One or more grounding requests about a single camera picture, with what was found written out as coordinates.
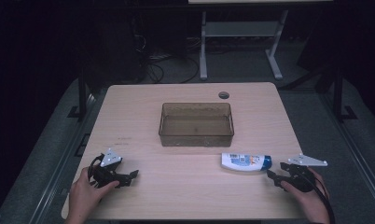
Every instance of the floor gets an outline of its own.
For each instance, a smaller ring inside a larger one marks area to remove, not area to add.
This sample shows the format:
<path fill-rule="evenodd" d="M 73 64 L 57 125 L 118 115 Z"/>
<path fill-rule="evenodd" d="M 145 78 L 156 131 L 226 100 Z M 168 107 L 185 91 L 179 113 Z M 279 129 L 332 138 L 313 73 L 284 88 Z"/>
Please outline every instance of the floor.
<path fill-rule="evenodd" d="M 272 82 L 282 87 L 308 73 L 296 65 L 304 42 L 280 44 L 276 59 L 283 80 L 275 80 L 271 74 L 264 54 L 267 47 L 266 42 L 253 42 L 248 49 L 208 54 L 209 77 L 205 82 Z M 192 51 L 188 57 L 188 60 L 170 59 L 150 65 L 148 75 L 139 84 L 203 82 L 197 75 L 198 53 Z M 375 118 L 355 87 L 344 80 L 343 105 L 350 106 L 358 119 L 339 123 L 331 111 L 333 90 L 316 93 L 313 88 L 316 81 L 317 77 L 293 90 L 279 91 L 287 115 L 303 153 L 323 158 L 329 164 L 316 170 L 326 181 L 337 223 L 375 223 Z M 78 122 L 76 118 L 68 118 L 71 108 L 78 105 L 77 80 L 71 83 L 8 194 L 0 210 L 0 223 L 63 223 L 61 209 L 106 90 L 104 87 L 90 96 L 88 113 Z M 118 222 L 89 220 L 87 223 Z M 298 224 L 306 220 L 262 223 Z"/>

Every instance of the dark background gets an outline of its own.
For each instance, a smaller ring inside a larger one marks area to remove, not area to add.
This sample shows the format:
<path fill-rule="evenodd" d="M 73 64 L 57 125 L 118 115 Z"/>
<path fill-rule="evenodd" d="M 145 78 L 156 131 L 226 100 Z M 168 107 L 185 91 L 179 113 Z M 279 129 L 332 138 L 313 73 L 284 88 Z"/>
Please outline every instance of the dark background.
<path fill-rule="evenodd" d="M 145 54 L 136 53 L 132 33 L 179 55 L 186 53 L 187 35 L 200 36 L 197 11 L 147 12 L 134 21 L 136 12 L 104 12 L 90 8 L 91 1 L 71 2 L 0 0 L 0 206 L 64 91 L 80 74 L 92 91 L 138 83 L 145 76 Z M 313 21 L 307 10 L 291 10 L 283 39 L 306 38 Z M 299 65 L 312 71 L 329 61 L 342 68 L 375 115 L 375 3 L 341 1 L 322 10 Z"/>

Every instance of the brown plastic bin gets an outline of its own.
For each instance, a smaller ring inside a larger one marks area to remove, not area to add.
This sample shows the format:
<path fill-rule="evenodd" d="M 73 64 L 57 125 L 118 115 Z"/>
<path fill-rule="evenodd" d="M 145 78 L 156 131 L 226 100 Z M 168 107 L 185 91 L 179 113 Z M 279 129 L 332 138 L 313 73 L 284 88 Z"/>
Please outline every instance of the brown plastic bin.
<path fill-rule="evenodd" d="M 164 147 L 229 147 L 234 135 L 228 103 L 165 103 L 159 136 Z"/>

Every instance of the white bottle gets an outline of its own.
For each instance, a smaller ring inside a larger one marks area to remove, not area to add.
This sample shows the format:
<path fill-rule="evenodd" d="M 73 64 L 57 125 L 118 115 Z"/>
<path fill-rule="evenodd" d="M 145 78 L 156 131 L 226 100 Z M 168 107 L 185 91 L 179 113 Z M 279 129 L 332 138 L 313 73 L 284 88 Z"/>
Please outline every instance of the white bottle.
<path fill-rule="evenodd" d="M 263 171 L 272 166 L 271 156 L 222 153 L 222 166 L 235 171 Z"/>

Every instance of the human hand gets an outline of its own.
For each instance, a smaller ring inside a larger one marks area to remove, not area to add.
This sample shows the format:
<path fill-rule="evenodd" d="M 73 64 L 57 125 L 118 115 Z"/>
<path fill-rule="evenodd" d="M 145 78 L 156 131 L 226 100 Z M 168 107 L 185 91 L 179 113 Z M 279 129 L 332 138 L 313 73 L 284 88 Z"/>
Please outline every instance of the human hand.
<path fill-rule="evenodd" d="M 325 188 L 323 178 L 318 173 L 316 173 L 312 168 L 309 167 L 308 169 L 313 173 L 313 175 L 317 179 L 315 180 L 316 187 L 319 188 L 328 199 L 329 194 L 327 193 L 327 189 Z M 324 224 L 330 223 L 326 207 L 319 198 L 318 194 L 315 192 L 315 190 L 312 190 L 310 192 L 301 192 L 300 190 L 296 189 L 286 181 L 282 181 L 281 186 L 296 198 L 304 214 L 306 215 L 306 218 L 308 218 L 309 221 Z"/>
<path fill-rule="evenodd" d="M 72 184 L 69 193 L 69 213 L 65 224 L 84 223 L 98 202 L 118 185 L 113 181 L 100 189 L 89 182 L 89 167 L 82 169 L 79 179 Z"/>

